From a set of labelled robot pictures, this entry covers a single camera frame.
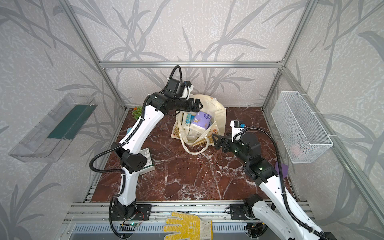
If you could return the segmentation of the purple tissue pack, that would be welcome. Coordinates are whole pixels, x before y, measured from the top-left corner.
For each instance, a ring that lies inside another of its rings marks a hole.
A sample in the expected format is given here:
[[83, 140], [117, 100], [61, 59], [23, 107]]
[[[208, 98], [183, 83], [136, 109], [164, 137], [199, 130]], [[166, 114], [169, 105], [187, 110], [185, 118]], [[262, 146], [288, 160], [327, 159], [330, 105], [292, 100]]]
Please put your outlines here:
[[212, 118], [210, 114], [199, 111], [191, 122], [190, 129], [203, 133], [210, 127]]

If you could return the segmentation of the blue tissue pack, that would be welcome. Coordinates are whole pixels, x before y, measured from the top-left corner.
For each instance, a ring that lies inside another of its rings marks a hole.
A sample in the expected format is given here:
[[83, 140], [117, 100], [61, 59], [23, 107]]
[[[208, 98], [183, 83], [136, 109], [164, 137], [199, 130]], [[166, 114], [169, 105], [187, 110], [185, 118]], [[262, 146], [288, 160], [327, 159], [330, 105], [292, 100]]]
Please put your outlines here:
[[189, 130], [187, 139], [188, 141], [196, 141], [201, 136], [201, 133], [195, 131], [195, 130]]

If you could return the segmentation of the cream floral canvas tote bag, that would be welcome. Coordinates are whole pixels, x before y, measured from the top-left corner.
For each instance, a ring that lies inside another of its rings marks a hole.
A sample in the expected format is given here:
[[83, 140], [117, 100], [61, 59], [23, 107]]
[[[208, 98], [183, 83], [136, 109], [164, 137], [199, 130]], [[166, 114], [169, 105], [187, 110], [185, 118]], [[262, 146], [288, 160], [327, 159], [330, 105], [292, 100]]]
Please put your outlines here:
[[214, 145], [213, 134], [224, 134], [227, 108], [207, 95], [191, 97], [199, 99], [203, 107], [197, 113], [181, 111], [176, 116], [171, 137], [179, 139], [188, 154], [199, 155]]

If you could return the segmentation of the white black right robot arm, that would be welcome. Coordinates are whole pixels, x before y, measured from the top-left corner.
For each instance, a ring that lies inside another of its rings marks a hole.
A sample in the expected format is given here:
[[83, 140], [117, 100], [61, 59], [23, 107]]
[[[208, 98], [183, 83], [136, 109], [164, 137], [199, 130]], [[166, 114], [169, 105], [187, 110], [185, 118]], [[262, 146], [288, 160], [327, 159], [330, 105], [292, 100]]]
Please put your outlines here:
[[244, 172], [275, 206], [270, 208], [260, 196], [254, 195], [244, 200], [245, 215], [265, 223], [281, 240], [334, 240], [335, 236], [324, 232], [287, 191], [282, 171], [262, 157], [261, 144], [253, 130], [233, 128], [232, 136], [212, 135], [215, 148], [231, 152], [244, 162]]

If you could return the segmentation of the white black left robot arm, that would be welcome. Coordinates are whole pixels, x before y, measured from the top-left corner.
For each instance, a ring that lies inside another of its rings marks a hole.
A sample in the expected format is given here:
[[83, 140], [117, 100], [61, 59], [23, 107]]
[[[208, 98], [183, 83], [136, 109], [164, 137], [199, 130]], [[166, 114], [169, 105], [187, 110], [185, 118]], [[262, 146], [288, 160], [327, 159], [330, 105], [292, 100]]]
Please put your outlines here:
[[147, 163], [147, 158], [140, 151], [143, 143], [150, 135], [157, 123], [170, 111], [198, 113], [203, 105], [199, 99], [190, 96], [193, 85], [183, 79], [174, 79], [174, 73], [181, 71], [175, 66], [168, 78], [166, 86], [159, 92], [148, 95], [142, 106], [142, 113], [130, 132], [118, 143], [93, 157], [89, 167], [93, 172], [105, 173], [97, 169], [95, 161], [111, 152], [115, 152], [121, 159], [119, 169], [109, 169], [108, 172], [118, 172], [121, 175], [121, 188], [111, 203], [116, 211], [130, 217], [136, 211], [136, 187], [140, 171]]

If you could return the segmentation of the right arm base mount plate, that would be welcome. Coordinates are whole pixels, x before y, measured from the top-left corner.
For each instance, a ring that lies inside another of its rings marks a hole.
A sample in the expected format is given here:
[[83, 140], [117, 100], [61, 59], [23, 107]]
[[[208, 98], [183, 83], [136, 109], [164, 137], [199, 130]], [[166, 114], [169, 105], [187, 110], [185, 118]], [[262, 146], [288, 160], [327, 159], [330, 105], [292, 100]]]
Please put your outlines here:
[[225, 213], [231, 216], [231, 220], [249, 220], [245, 214], [244, 204], [230, 204], [225, 208]]

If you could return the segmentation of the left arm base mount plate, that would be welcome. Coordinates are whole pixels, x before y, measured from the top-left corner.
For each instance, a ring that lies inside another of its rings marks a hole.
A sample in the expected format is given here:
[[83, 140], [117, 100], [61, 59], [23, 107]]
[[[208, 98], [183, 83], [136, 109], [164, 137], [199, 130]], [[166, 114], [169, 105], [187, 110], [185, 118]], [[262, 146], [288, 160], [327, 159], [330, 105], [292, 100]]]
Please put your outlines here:
[[130, 218], [121, 215], [117, 208], [113, 205], [111, 210], [112, 221], [148, 221], [152, 210], [151, 204], [138, 204]]

